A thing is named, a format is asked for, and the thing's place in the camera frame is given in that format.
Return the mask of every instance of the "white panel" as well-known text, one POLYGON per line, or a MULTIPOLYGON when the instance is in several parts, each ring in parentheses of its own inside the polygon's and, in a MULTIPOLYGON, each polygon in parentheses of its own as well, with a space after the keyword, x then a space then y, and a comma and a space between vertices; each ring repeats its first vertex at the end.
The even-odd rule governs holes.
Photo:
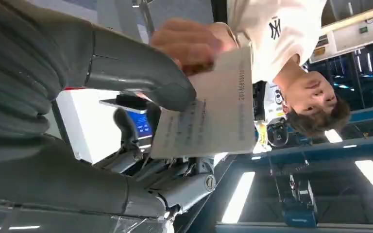
POLYGON ((68 135, 70 138, 83 136, 86 142, 85 146, 72 145, 74 150, 88 153, 85 157, 82 157, 83 155, 81 157, 92 163, 116 152, 120 148, 121 132, 112 119, 115 107, 100 104, 99 101, 114 99, 118 92, 95 89, 67 92, 71 95, 78 119, 78 122, 65 122, 66 125, 75 125, 74 129, 67 129, 68 135))
POLYGON ((86 140, 72 100, 71 91, 61 92, 56 98, 56 102, 58 103, 59 112, 61 113, 75 157, 91 161, 91 155, 89 148, 86 146, 86 140))
POLYGON ((372 23, 367 24, 363 21, 327 33, 329 44, 325 46, 324 54, 318 56, 313 54, 310 61, 312 63, 319 62, 373 44, 373 19, 368 21, 372 23), (367 27, 368 32, 361 34, 359 29, 363 27, 367 27))

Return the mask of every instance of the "young man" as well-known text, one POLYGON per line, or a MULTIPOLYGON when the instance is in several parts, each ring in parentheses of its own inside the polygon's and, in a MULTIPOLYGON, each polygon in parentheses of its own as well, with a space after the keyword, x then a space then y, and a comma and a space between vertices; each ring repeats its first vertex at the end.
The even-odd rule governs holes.
POLYGON ((326 0, 228 0, 228 25, 209 26, 171 19, 155 32, 151 45, 162 50, 186 74, 211 64, 222 52, 250 46, 253 83, 276 84, 292 128, 306 136, 343 127, 350 115, 345 101, 318 72, 300 65, 311 56, 321 35, 326 0))

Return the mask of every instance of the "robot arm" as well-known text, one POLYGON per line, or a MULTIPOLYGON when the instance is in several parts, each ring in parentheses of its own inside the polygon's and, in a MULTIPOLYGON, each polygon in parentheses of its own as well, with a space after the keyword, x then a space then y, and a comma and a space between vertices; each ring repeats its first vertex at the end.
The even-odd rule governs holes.
POLYGON ((30 138, 66 86, 141 91, 182 111, 196 93, 166 55, 124 35, 28 2, 0 0, 0 137, 30 138))

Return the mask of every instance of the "white t-shirt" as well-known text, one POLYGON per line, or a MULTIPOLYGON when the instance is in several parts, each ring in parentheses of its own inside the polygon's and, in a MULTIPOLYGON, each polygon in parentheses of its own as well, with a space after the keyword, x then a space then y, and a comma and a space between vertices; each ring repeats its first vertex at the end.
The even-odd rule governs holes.
POLYGON ((240 46, 253 50, 252 82, 272 82, 295 54, 300 65, 321 35, 326 0, 228 0, 228 26, 240 46))

